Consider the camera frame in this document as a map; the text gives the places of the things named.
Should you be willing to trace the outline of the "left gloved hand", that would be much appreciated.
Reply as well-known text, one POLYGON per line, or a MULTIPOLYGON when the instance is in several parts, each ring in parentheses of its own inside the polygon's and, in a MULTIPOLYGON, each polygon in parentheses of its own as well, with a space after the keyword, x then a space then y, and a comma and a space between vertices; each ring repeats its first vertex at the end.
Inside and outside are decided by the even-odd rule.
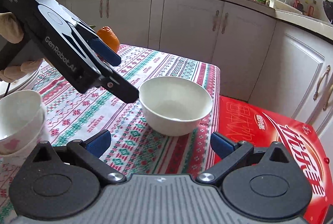
MULTIPOLYGON (((12 44, 19 43, 24 37, 20 24, 11 12, 1 13, 1 36, 12 44)), ((36 61, 28 60, 21 65, 8 66, 5 70, 1 70, 1 80, 13 83, 37 70, 42 63, 43 59, 39 59, 36 61)))

